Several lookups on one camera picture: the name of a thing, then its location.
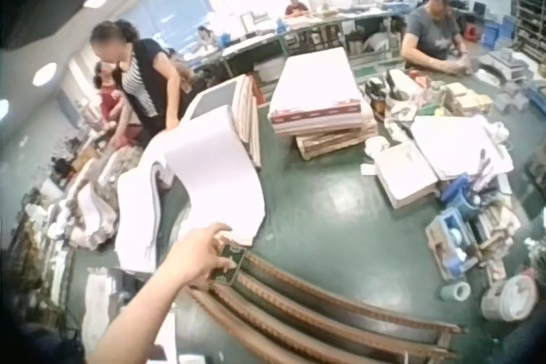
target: workbench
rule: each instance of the workbench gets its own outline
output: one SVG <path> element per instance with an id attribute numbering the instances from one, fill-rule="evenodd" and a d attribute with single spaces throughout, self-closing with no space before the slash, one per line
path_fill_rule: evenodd
<path id="1" fill-rule="evenodd" d="M 475 78 L 454 79 L 443 75 L 433 75 L 433 78 L 460 81 L 490 96 L 497 92 L 496 88 Z M 279 269 L 341 296 L 421 318 L 468 326 L 469 334 L 459 336 L 451 345 L 461 356 L 456 362 L 483 364 L 492 347 L 489 328 L 479 310 L 485 272 L 469 273 L 473 294 L 466 302 L 439 300 L 439 288 L 444 281 L 424 232 L 439 213 L 436 199 L 428 196 L 393 210 L 376 177 L 360 174 L 362 144 L 305 162 L 290 142 L 274 134 L 267 112 L 268 107 L 259 110 L 262 147 L 259 178 L 264 190 L 266 218 L 253 251 Z M 527 181 L 524 164 L 546 137 L 543 116 L 535 107 L 530 107 L 523 113 L 508 115 L 493 111 L 490 118 L 503 121 L 510 130 L 515 169 L 509 180 L 514 202 L 521 202 L 527 215 L 534 218 L 543 200 Z M 157 243 L 163 257 L 171 238 L 176 238 L 176 229 L 172 227 L 179 225 L 189 209 L 187 194 L 179 182 L 164 195 L 162 205 L 164 216 Z M 525 227 L 526 221 L 522 220 L 522 224 Z M 525 254 L 517 242 L 518 238 L 508 258 L 508 275 L 514 273 Z M 97 255 L 79 251 L 75 269 L 84 272 L 89 266 L 115 264 L 111 253 Z M 69 295 L 71 309 L 76 317 L 82 317 L 85 274 L 73 274 L 73 277 Z M 343 316 L 340 320 L 401 338 L 419 337 L 414 330 L 362 317 Z M 177 300 L 177 348 L 178 354 L 204 354 L 209 357 L 208 362 L 214 364 L 262 363 L 184 293 Z"/>
<path id="2" fill-rule="evenodd" d="M 239 43 L 230 45 L 225 49 L 216 50 L 200 59 L 196 59 L 196 61 L 190 61 L 189 65 L 195 70 L 199 70 L 199 67 L 203 65 L 222 63 L 229 76 L 233 78 L 252 71 L 254 63 L 265 61 L 279 55 L 283 55 L 284 57 L 288 58 L 290 55 L 301 53 L 302 50 L 294 50 L 288 47 L 287 38 L 289 37 L 314 30 L 320 31 L 328 26 L 336 26 L 340 30 L 341 25 L 344 22 L 354 21 L 358 23 L 370 19 L 386 20 L 385 26 L 387 32 L 390 33 L 391 19 L 395 16 L 401 16 L 401 14 L 397 14 L 392 11 L 382 11 L 374 14 L 335 14 L 329 17 L 321 18 L 320 21 L 315 23 L 299 26 L 293 30 L 289 29 L 283 33 L 270 33 L 243 39 Z M 345 47 L 346 42 L 341 42 L 341 45 Z M 364 55 L 370 56 L 372 54 L 373 53 L 366 53 Z"/>

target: striped shirt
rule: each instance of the striped shirt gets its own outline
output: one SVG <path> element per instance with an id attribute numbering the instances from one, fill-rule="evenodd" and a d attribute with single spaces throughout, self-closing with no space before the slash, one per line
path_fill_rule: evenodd
<path id="1" fill-rule="evenodd" d="M 138 67 L 138 61 L 134 52 L 131 57 L 129 69 L 121 74 L 121 85 L 123 85 L 125 93 L 136 97 L 147 117 L 156 117 L 159 115 L 150 94 L 142 82 L 140 68 Z"/>

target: stack of paper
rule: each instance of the stack of paper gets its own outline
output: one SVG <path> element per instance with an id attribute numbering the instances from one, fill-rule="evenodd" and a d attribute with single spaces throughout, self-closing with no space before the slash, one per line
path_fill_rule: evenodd
<path id="1" fill-rule="evenodd" d="M 167 314 L 167 317 L 163 321 L 160 330 L 155 338 L 154 347 L 159 347 L 161 351 L 161 357 L 152 357 L 148 360 L 148 364 L 163 363 L 163 364 L 177 364 L 177 327 L 176 316 L 173 311 Z"/>
<path id="2" fill-rule="evenodd" d="M 191 203 L 180 235 L 222 222 L 233 229 L 226 236 L 250 246 L 264 220 L 264 196 L 231 108 L 216 108 L 181 124 L 166 159 Z"/>
<path id="3" fill-rule="evenodd" d="M 477 94 L 461 83 L 447 84 L 448 95 L 445 100 L 452 113 L 462 117 L 488 113 L 493 100 L 485 94 Z"/>
<path id="4" fill-rule="evenodd" d="M 119 227 L 115 251 L 119 267 L 131 272 L 153 273 L 157 266 L 157 230 L 161 219 L 158 175 L 165 169 L 134 168 L 119 177 Z"/>
<path id="5" fill-rule="evenodd" d="M 87 355 L 95 350 L 110 324 L 110 300 L 116 291 L 116 282 L 106 269 L 89 274 L 85 285 L 85 314 L 82 321 L 82 341 Z"/>
<path id="6" fill-rule="evenodd" d="M 269 38 L 272 38 L 275 36 L 275 33 L 269 33 L 264 34 L 263 36 L 256 36 L 255 38 L 248 38 L 247 40 L 243 40 L 242 42 L 233 44 L 227 48 L 224 49 L 222 52 L 222 57 L 228 57 L 230 55 L 234 55 L 239 53 L 242 49 L 249 48 L 253 46 L 254 44 L 267 42 Z"/>
<path id="7" fill-rule="evenodd" d="M 289 17 L 284 19 L 284 23 L 290 27 L 292 30 L 298 30 L 302 27 L 312 26 L 317 23 L 322 23 L 320 17 L 311 17 L 311 16 L 298 16 L 298 17 Z"/>
<path id="8" fill-rule="evenodd" d="M 362 99 L 342 48 L 298 55 L 282 70 L 269 119 L 288 136 L 361 128 Z"/>
<path id="9" fill-rule="evenodd" d="M 415 101 L 423 94 L 423 88 L 402 70 L 390 70 L 389 74 L 398 93 L 402 94 L 404 99 Z"/>
<path id="10" fill-rule="evenodd" d="M 510 172 L 514 168 L 508 150 L 495 145 L 478 117 L 415 117 L 411 126 L 415 143 L 442 181 L 463 173 L 475 176 L 479 170 L 481 150 L 491 159 L 492 173 Z"/>
<path id="11" fill-rule="evenodd" d="M 78 193 L 79 219 L 83 226 L 74 226 L 69 234 L 70 244 L 94 251 L 116 233 L 117 214 L 95 193 L 91 183 Z"/>
<path id="12" fill-rule="evenodd" d="M 371 107 L 364 101 L 362 113 L 362 128 L 297 136 L 296 143 L 298 144 L 302 158 L 309 160 L 325 153 L 332 153 L 342 148 L 352 147 L 353 145 L 365 142 L 372 136 L 377 136 L 377 123 L 371 112 Z"/>
<path id="13" fill-rule="evenodd" d="M 142 148 L 125 146 L 118 149 L 108 159 L 106 165 L 101 171 L 99 177 L 97 177 L 98 187 L 101 190 L 110 190 L 118 183 L 118 178 L 124 172 L 131 170 L 138 166 L 142 157 Z M 114 209 L 117 210 L 117 203 L 111 203 L 110 198 L 105 198 L 103 192 L 98 193 L 103 199 L 105 199 Z"/>
<path id="14" fill-rule="evenodd" d="M 253 96 L 253 80 L 247 75 L 232 78 L 198 94 L 182 119 L 187 123 L 215 108 L 229 106 L 237 135 L 259 168 L 258 106 Z"/>
<path id="15" fill-rule="evenodd" d="M 74 250 L 66 247 L 64 241 L 57 240 L 54 244 L 55 266 L 51 281 L 51 301 L 54 305 L 64 308 L 67 302 L 67 290 Z"/>
<path id="16" fill-rule="evenodd" d="M 390 147 L 378 154 L 375 171 L 394 209 L 434 192 L 438 181 L 413 142 Z"/>
<path id="17" fill-rule="evenodd" d="M 170 188 L 174 180 L 174 173 L 167 165 L 165 159 L 165 150 L 171 144 L 175 143 L 176 132 L 174 130 L 168 132 L 161 132 L 155 136 L 152 141 L 146 146 L 146 149 L 142 153 L 142 157 L 138 162 L 138 167 L 147 170 L 152 170 L 154 166 L 159 166 L 160 172 L 158 172 L 159 182 L 161 187 Z"/>

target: man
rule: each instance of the man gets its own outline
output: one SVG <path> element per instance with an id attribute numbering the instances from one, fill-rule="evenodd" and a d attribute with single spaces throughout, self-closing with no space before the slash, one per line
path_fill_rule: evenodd
<path id="1" fill-rule="evenodd" d="M 290 0 L 290 4 L 284 12 L 284 17 L 298 17 L 307 12 L 309 12 L 309 9 L 302 2 L 299 0 Z"/>
<path id="2" fill-rule="evenodd" d="M 451 1 L 427 0 L 406 17 L 402 57 L 409 65 L 448 74 L 464 72 L 470 67 L 467 48 L 451 14 Z M 448 60 L 452 44 L 459 53 L 457 61 Z"/>

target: window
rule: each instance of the window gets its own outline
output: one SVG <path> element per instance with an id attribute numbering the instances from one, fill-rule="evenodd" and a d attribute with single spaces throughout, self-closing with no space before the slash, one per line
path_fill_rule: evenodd
<path id="1" fill-rule="evenodd" d="M 180 50 L 195 41 L 197 27 L 210 12 L 208 0 L 141 0 L 120 17 L 135 25 L 143 38 Z"/>

